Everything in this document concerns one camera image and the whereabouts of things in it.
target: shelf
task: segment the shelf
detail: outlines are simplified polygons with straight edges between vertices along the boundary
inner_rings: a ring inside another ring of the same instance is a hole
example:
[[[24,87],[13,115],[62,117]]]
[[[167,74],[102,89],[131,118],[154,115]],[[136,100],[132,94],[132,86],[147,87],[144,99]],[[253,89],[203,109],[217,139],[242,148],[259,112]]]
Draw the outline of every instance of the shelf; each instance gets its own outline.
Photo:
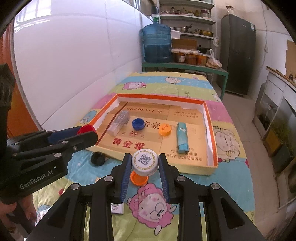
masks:
[[[213,20],[209,20],[206,18],[201,17],[194,17],[190,15],[182,15],[182,14],[160,14],[161,20],[182,20],[182,21],[188,21],[188,22],[198,22],[198,23],[204,23],[212,25],[216,23]]]
[[[166,6],[178,5],[183,7],[200,7],[209,10],[214,7],[214,4],[212,3],[199,0],[159,0],[159,4]]]
[[[214,40],[214,37],[204,36],[204,35],[200,35],[200,34],[181,33],[181,36],[188,36],[188,37],[194,37],[194,38]]]

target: refrigerator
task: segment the refrigerator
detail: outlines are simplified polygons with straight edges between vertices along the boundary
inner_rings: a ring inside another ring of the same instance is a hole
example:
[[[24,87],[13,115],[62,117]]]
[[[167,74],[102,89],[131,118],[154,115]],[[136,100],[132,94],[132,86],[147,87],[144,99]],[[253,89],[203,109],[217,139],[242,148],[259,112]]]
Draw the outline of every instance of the refrigerator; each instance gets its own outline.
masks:
[[[226,91],[239,95],[248,93],[254,64],[255,43],[254,24],[232,14],[221,19],[220,62],[222,68],[229,73]],[[224,77],[218,76],[217,83],[222,88]]]

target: blue water bottle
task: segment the blue water bottle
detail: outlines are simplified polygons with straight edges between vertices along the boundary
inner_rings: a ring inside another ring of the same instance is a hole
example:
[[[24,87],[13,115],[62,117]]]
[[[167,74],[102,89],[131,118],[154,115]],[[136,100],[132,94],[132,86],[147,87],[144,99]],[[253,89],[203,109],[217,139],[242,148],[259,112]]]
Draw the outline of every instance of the blue water bottle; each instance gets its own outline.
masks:
[[[170,62],[172,58],[171,28],[159,23],[159,18],[153,16],[153,24],[145,26],[142,32],[145,61],[149,63]]]

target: orange wall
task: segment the orange wall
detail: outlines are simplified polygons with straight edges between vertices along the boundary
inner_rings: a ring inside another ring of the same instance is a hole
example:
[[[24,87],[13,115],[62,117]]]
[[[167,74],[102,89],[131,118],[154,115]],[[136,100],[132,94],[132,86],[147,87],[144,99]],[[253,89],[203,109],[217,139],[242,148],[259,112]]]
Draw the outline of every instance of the orange wall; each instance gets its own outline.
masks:
[[[0,64],[7,63],[13,73],[9,41],[11,30],[12,29],[8,28],[0,38]],[[16,83],[12,94],[11,109],[8,112],[7,129],[8,137],[14,137],[38,130],[24,104]]]

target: blue bottle cap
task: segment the blue bottle cap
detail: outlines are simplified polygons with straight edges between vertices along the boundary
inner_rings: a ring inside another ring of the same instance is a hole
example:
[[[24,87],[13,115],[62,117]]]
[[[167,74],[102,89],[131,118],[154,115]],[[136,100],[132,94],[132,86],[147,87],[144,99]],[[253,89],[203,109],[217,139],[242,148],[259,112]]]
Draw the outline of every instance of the blue bottle cap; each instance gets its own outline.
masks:
[[[141,118],[134,119],[131,124],[136,131],[143,129],[145,126],[144,120]]]

